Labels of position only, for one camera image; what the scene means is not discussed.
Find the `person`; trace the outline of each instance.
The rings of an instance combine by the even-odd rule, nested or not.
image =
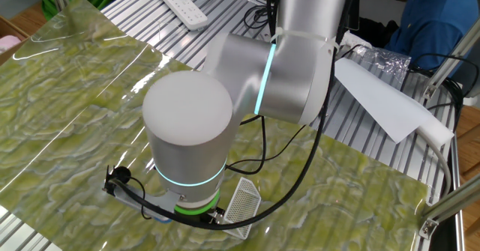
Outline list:
[[[399,0],[406,1],[400,26],[391,21],[387,26],[361,18],[360,29],[353,31],[373,46],[412,57],[425,53],[448,55],[468,32],[479,16],[477,0]],[[430,70],[444,58],[421,57],[420,68]]]

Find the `black wire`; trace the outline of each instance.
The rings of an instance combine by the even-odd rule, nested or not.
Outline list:
[[[360,47],[360,46],[363,46],[363,45],[361,45],[361,44],[356,44],[354,47],[352,47],[352,49],[347,50],[347,51],[342,55],[342,57],[340,57],[340,58],[345,57],[347,54],[353,52],[354,49],[356,49],[356,48],[358,48],[358,47]]]
[[[440,107],[443,107],[443,106],[451,106],[451,105],[455,105],[455,102],[450,102],[450,103],[438,104],[438,105],[435,105],[435,106],[431,106],[430,108],[428,108],[428,110],[440,108]]]
[[[130,178],[131,180],[136,181],[136,182],[140,185],[140,187],[142,188],[142,191],[143,191],[143,197],[142,197],[142,199],[145,199],[145,194],[146,194],[146,192],[145,192],[145,187],[143,187],[142,182],[140,182],[140,181],[139,181],[137,178],[135,178],[135,177],[131,177],[131,176],[127,176],[127,175],[125,175],[125,176],[123,176],[123,177],[128,177],[128,178]],[[142,205],[142,207],[140,208],[140,213],[142,214],[142,217],[143,217],[144,219],[146,219],[146,220],[150,220],[150,219],[151,219],[151,217],[146,217],[145,214],[143,213],[143,205]]]
[[[418,74],[421,74],[421,75],[426,76],[428,78],[432,77],[434,75],[435,70],[438,69],[438,67],[435,67],[431,70],[424,70],[424,69],[422,69],[422,68],[420,68],[416,65],[416,63],[418,62],[418,60],[420,58],[428,56],[428,55],[445,57],[445,58],[454,58],[454,59],[458,59],[458,60],[461,60],[461,61],[463,60],[462,58],[458,58],[456,56],[451,56],[451,55],[440,55],[440,54],[436,54],[436,53],[425,53],[424,55],[420,55],[414,62],[412,62],[410,64],[408,74],[418,73]],[[472,85],[476,84],[477,79],[478,79],[478,76],[475,76],[475,80],[474,80]],[[454,120],[453,130],[455,131],[457,129],[458,122],[460,120],[460,115],[461,115],[462,108],[464,107],[465,94],[463,93],[462,88],[459,86],[459,84],[457,82],[455,82],[454,80],[450,79],[450,78],[446,78],[442,82],[442,86],[450,93],[451,101],[453,103],[452,105],[454,105],[455,120]]]
[[[263,164],[265,163],[266,155],[267,155],[267,135],[266,135],[266,129],[265,129],[265,117],[263,117],[263,116],[262,116],[262,140],[263,140],[262,159],[260,160],[260,166],[258,166],[258,168],[256,168],[256,170],[254,170],[252,172],[246,172],[244,170],[237,169],[237,168],[234,168],[232,166],[225,166],[225,169],[229,169],[231,171],[238,172],[238,173],[241,173],[243,175],[255,175],[255,174],[259,173],[263,168]]]
[[[293,137],[288,141],[288,143],[285,144],[285,146],[283,147],[283,149],[282,149],[280,152],[278,152],[278,154],[274,155],[273,157],[269,157],[269,158],[265,159],[265,161],[270,161],[270,160],[273,160],[273,159],[279,157],[279,156],[287,149],[287,147],[292,143],[292,141],[295,139],[295,137],[297,137],[297,135],[300,133],[300,131],[302,131],[305,127],[306,127],[305,125],[302,126],[302,127],[300,127],[300,129],[297,130],[297,132],[295,133],[295,135],[293,135]],[[230,165],[226,165],[225,168],[226,168],[226,169],[230,169],[231,166],[234,166],[234,165],[236,165],[236,164],[238,164],[238,163],[250,162],[250,161],[257,161],[257,162],[259,162],[259,161],[262,161],[262,160],[261,160],[261,159],[239,160],[239,161],[236,161],[236,162],[234,162],[234,163],[231,163]]]
[[[247,119],[247,120],[245,120],[245,121],[242,121],[242,122],[240,123],[240,125],[244,125],[244,124],[251,123],[251,122],[257,120],[257,119],[260,118],[260,117],[262,117],[262,116],[260,116],[260,115],[254,116],[254,117],[249,118],[249,119]]]
[[[253,15],[253,20],[252,22],[248,23],[247,22],[247,18],[248,16],[250,16],[250,14],[255,10],[255,13]],[[262,21],[259,21],[260,18],[266,16],[266,13],[267,12],[267,8],[266,6],[263,6],[263,5],[256,5],[256,6],[253,6],[251,8],[249,8],[247,10],[247,12],[245,12],[245,15],[243,16],[243,23],[245,24],[245,26],[247,26],[247,28],[249,29],[260,29],[260,28],[263,28],[265,27],[265,25],[267,25],[267,23],[269,23],[269,19],[264,19]]]
[[[471,64],[474,68],[475,68],[475,79],[473,79],[473,82],[471,84],[471,86],[469,87],[469,89],[465,92],[465,94],[463,94],[463,97],[466,97],[472,90],[473,88],[475,87],[477,81],[479,80],[479,76],[480,76],[480,68],[477,64],[473,63],[472,61],[468,60],[468,59],[465,59],[465,58],[462,58],[462,57],[457,57],[457,56],[453,56],[453,55],[443,55],[443,54],[439,54],[439,53],[425,53],[423,55],[420,55],[414,62],[412,62],[412,66],[413,67],[418,67],[417,63],[418,61],[425,57],[425,56],[436,56],[436,57],[443,57],[443,58],[450,58],[450,59],[455,59],[455,60],[459,60],[459,61],[464,61],[468,64]]]
[[[200,229],[211,229],[211,230],[226,230],[226,229],[237,229],[241,228],[242,226],[248,226],[250,224],[253,224],[257,221],[262,220],[263,218],[267,217],[269,214],[273,213],[276,211],[279,207],[281,207],[285,202],[287,202],[292,195],[295,193],[295,191],[299,188],[300,184],[302,183],[303,179],[305,178],[305,175],[307,174],[308,169],[310,168],[310,165],[312,164],[312,161],[314,160],[315,153],[317,152],[318,145],[320,143],[320,137],[322,135],[322,130],[323,126],[325,124],[325,119],[326,119],[326,111],[328,107],[328,100],[325,100],[322,111],[321,111],[321,120],[320,120],[320,125],[319,129],[316,132],[315,140],[313,141],[313,146],[310,151],[310,154],[308,156],[307,162],[305,163],[302,171],[300,172],[300,175],[298,176],[297,180],[295,183],[292,185],[290,190],[283,196],[282,199],[280,199],[278,202],[273,204],[270,208],[264,210],[262,213],[257,214],[255,217],[251,217],[249,219],[236,222],[236,223],[231,223],[231,224],[210,224],[210,223],[201,223],[197,221],[193,221],[187,217],[179,216],[174,213],[170,213],[169,211],[166,211],[157,205],[153,205],[152,203],[146,201],[145,199],[142,199],[139,197],[135,192],[131,191],[126,185],[124,185],[121,181],[118,179],[111,179],[109,180],[113,184],[115,184],[117,187],[120,187],[128,196],[130,196],[135,202],[139,203],[140,205],[145,206],[151,211],[154,211],[157,214],[160,214],[166,218],[170,218],[171,220],[174,220],[176,222],[188,225],[188,226],[193,226],[195,228],[200,228]]]

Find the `table surface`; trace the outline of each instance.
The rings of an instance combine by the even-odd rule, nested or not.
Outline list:
[[[116,0],[102,10],[122,31],[145,41],[162,53],[173,57],[190,67],[201,70],[207,54],[209,41],[218,33],[229,32],[258,40],[269,40],[267,28],[248,29],[242,19],[245,12],[257,0],[193,0],[207,15],[208,27],[202,31],[189,31],[161,0]],[[391,74],[384,73],[376,65],[363,61],[359,55],[351,59],[368,69],[380,79],[400,89],[401,83]],[[421,101],[426,79],[409,76],[403,92]],[[449,102],[446,90],[441,89],[426,103],[426,107]],[[449,129],[453,129],[455,109],[441,107],[432,113]],[[339,82],[335,82],[328,109],[326,135],[347,144],[354,149],[403,172],[430,187],[430,203],[438,201],[443,184],[443,172],[437,165],[437,158],[426,142],[411,134],[399,144],[395,144],[383,129],[367,114],[362,106]],[[459,185],[457,151],[452,147],[452,167],[454,188]],[[448,143],[442,152],[448,158]],[[456,216],[457,246],[463,250],[461,215]],[[418,250],[428,250],[426,240],[418,240]],[[0,251],[4,250],[59,250],[46,238],[28,225],[0,207]]]

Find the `electrical outlet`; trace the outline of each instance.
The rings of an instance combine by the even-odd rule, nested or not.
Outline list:
[[[207,16],[191,0],[163,0],[188,29],[207,26]]]

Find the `clear plastic sheet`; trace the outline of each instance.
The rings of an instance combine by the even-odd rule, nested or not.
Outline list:
[[[375,65],[379,70],[393,75],[399,83],[404,82],[410,65],[410,56],[376,47],[370,49],[366,46],[358,46],[353,52],[360,55],[362,61]]]
[[[147,193],[165,192],[140,108],[154,81],[188,69],[73,0],[0,67],[0,204],[63,250],[411,249],[428,187],[327,136],[295,195],[245,241],[144,220],[103,192],[107,165],[130,168]],[[267,119],[267,157],[298,128]],[[258,158],[261,133],[259,121],[240,127],[227,162]],[[292,186],[314,137],[304,128],[248,177],[262,196],[259,211]],[[226,172],[220,207],[239,178]]]

